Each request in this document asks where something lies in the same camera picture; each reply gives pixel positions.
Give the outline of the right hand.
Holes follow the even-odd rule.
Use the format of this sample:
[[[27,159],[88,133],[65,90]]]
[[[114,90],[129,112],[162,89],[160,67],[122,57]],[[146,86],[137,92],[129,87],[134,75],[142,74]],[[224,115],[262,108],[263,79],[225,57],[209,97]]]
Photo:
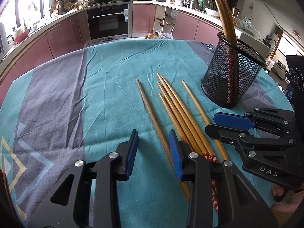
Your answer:
[[[274,195],[274,201],[277,203],[294,204],[296,203],[296,197],[294,196],[294,190],[272,184],[272,192]]]

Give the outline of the pink sleeve forearm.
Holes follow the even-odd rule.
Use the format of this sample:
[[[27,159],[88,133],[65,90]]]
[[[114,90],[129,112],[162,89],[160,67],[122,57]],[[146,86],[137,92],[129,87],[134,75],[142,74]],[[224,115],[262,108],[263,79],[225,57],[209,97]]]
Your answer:
[[[278,226],[282,227],[287,220],[291,218],[296,211],[301,201],[303,200],[303,187],[295,190],[285,203],[275,202],[271,207],[273,214],[275,215]]]

